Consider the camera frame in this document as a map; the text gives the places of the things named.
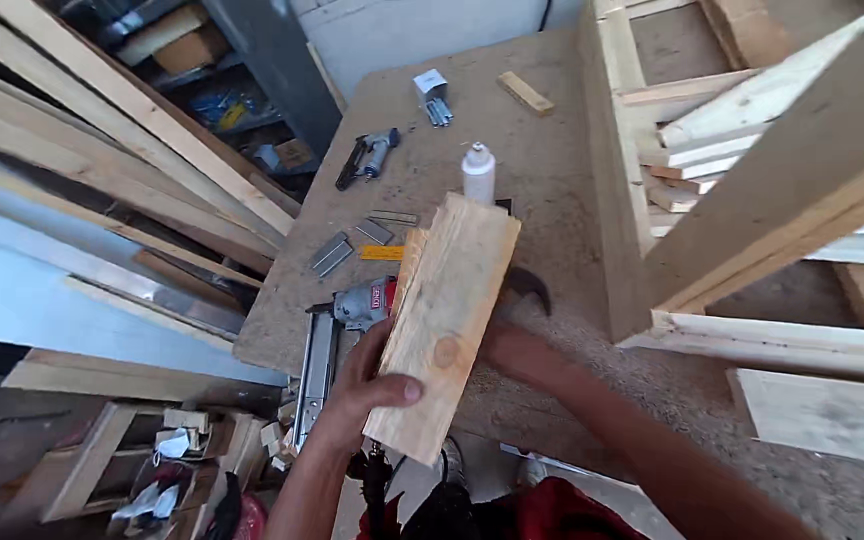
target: shoe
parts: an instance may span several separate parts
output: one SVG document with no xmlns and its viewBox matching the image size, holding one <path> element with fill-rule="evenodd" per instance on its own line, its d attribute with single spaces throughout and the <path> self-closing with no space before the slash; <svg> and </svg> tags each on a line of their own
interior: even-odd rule
<svg viewBox="0 0 864 540">
<path fill-rule="evenodd" d="M 444 483 L 468 488 L 462 467 L 462 452 L 459 450 L 459 445 L 455 444 L 455 439 L 451 435 L 445 437 L 441 443 L 438 460 L 435 463 L 435 472 L 440 475 L 441 481 Z"/>
<path fill-rule="evenodd" d="M 536 487 L 548 476 L 549 471 L 546 469 L 546 463 L 526 457 L 522 460 L 521 465 L 518 466 L 516 483 L 519 487 Z"/>
</svg>

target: wood knot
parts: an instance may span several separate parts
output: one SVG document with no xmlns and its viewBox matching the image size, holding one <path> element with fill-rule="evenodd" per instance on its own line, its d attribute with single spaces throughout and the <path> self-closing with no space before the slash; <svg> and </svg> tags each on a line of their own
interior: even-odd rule
<svg viewBox="0 0 864 540">
<path fill-rule="evenodd" d="M 459 358 L 459 340 L 454 335 L 439 339 L 432 352 L 432 362 L 439 369 L 446 369 Z"/>
</svg>

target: workbench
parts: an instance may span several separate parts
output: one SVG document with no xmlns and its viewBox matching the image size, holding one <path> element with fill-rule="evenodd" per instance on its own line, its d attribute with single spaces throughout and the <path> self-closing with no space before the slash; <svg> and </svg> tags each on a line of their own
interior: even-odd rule
<svg viewBox="0 0 864 540">
<path fill-rule="evenodd" d="M 688 61 L 694 70 L 694 58 Z M 598 240 L 590 233 L 596 216 L 579 62 L 575 30 L 564 29 L 366 76 L 239 334 L 234 355 L 301 374 L 306 309 L 329 302 L 333 291 L 399 271 L 398 262 L 361 260 L 353 254 L 319 278 L 309 268 L 312 255 L 340 231 L 353 248 L 375 244 L 355 228 L 372 210 L 419 215 L 419 226 L 428 228 L 446 193 L 462 191 L 462 156 L 473 142 L 482 141 L 497 160 L 495 198 L 511 198 L 512 213 L 522 221 L 512 264 L 542 277 L 553 302 L 547 319 L 535 298 L 522 300 L 507 315 L 576 360 L 623 362 L 622 353 L 600 331 L 606 300 Z M 447 128 L 433 128 L 418 107 L 412 78 L 430 68 L 448 80 L 447 100 L 455 118 Z M 506 93 L 497 78 L 509 70 L 555 103 L 554 111 L 538 117 Z M 355 138 L 392 127 L 401 131 L 402 141 L 390 151 L 381 178 L 359 178 L 338 191 L 335 181 Z M 395 234 L 390 245 L 403 244 L 406 227 L 383 226 Z M 354 341 L 353 332 L 341 335 L 339 362 Z M 615 472 L 592 436 L 554 399 L 482 365 L 472 371 L 453 427 Z"/>
</svg>

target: glue bottle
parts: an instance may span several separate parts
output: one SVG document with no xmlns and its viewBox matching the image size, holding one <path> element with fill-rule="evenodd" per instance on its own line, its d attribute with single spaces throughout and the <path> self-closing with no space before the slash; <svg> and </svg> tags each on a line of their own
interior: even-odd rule
<svg viewBox="0 0 864 540">
<path fill-rule="evenodd" d="M 462 159 L 465 197 L 483 205 L 496 203 L 496 157 L 481 142 L 472 144 Z"/>
</svg>

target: red label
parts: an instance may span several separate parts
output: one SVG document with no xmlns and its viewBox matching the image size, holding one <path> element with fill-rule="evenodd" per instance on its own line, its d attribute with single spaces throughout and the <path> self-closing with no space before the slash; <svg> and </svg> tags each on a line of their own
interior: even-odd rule
<svg viewBox="0 0 864 540">
<path fill-rule="evenodd" d="M 382 307 L 382 286 L 381 285 L 373 285 L 372 286 L 372 298 L 369 307 L 373 310 L 378 310 Z"/>
</svg>

